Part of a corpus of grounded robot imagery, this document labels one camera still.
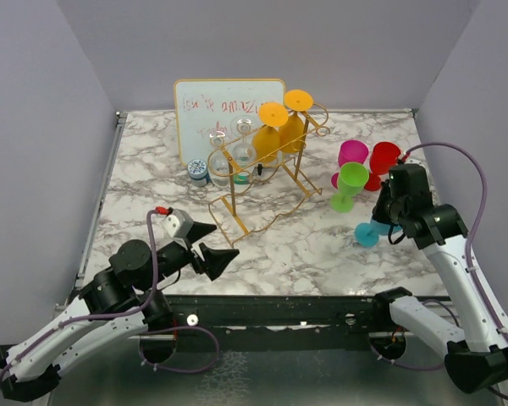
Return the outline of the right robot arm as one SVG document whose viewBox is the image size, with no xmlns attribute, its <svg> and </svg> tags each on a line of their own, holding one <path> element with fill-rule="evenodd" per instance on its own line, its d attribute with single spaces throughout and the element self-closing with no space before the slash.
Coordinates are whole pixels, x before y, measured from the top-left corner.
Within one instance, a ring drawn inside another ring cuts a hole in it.
<svg viewBox="0 0 508 406">
<path fill-rule="evenodd" d="M 443 360 L 453 383 L 474 393 L 508 380 L 508 317 L 473 257 L 471 232 L 457 209 L 436 206 L 429 187 L 396 186 L 386 180 L 373 210 L 377 222 L 398 225 L 431 262 L 460 318 L 455 326 L 403 288 L 379 295 L 373 324 L 403 326 Z"/>
</svg>

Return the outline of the red wine glass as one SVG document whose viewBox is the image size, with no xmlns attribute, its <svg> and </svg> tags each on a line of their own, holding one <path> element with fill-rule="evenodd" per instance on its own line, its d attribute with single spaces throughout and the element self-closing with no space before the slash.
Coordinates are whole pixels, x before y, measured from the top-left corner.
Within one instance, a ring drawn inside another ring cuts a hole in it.
<svg viewBox="0 0 508 406">
<path fill-rule="evenodd" d="M 381 141 L 374 147 L 369 159 L 368 181 L 364 186 L 367 191 L 377 191 L 381 188 L 382 176 L 393 167 L 401 154 L 400 147 L 392 142 Z"/>
</svg>

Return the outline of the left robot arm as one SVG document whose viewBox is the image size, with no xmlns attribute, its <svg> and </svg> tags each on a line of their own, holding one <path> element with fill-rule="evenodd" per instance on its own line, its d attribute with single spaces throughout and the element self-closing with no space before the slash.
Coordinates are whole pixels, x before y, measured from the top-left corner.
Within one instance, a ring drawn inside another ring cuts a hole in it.
<svg viewBox="0 0 508 406">
<path fill-rule="evenodd" d="M 166 220 L 172 241 L 157 248 L 132 239 L 109 259 L 55 319 L 34 336 L 0 345 L 0 392 L 7 400 L 31 402 L 54 390 L 76 362 L 100 348 L 140 334 L 181 331 L 158 284 L 183 268 L 216 280 L 240 253 L 192 245 L 215 231 L 213 224 L 171 215 Z"/>
</svg>

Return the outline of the pink wine glass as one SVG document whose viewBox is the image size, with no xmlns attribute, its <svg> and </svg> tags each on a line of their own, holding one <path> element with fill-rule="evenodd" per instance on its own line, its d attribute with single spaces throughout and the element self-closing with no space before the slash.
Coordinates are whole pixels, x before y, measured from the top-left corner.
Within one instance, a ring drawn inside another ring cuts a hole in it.
<svg viewBox="0 0 508 406">
<path fill-rule="evenodd" d="M 340 146 L 338 155 L 339 167 L 343 167 L 349 162 L 363 164 L 367 160 L 368 154 L 369 149 L 365 143 L 359 140 L 347 140 Z"/>
</svg>

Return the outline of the green wine glass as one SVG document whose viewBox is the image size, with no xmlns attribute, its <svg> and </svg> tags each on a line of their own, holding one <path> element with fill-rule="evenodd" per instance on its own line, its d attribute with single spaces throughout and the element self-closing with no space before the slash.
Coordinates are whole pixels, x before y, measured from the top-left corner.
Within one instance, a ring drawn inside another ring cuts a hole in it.
<svg viewBox="0 0 508 406">
<path fill-rule="evenodd" d="M 369 171 L 358 162 L 347 162 L 337 179 L 338 191 L 330 198 L 331 207 L 339 213 L 347 213 L 354 206 L 354 197 L 363 191 L 369 179 Z"/>
</svg>

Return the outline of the teal wine glass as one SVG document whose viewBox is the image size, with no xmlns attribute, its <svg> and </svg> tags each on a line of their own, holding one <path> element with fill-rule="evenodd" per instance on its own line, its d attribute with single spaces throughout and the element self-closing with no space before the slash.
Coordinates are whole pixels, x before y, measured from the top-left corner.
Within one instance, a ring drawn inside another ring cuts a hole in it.
<svg viewBox="0 0 508 406">
<path fill-rule="evenodd" d="M 390 231 L 390 225 L 376 222 L 371 219 L 369 223 L 363 222 L 355 228 L 355 238 L 359 245 L 365 248 L 374 247 L 381 236 L 387 237 Z"/>
</svg>

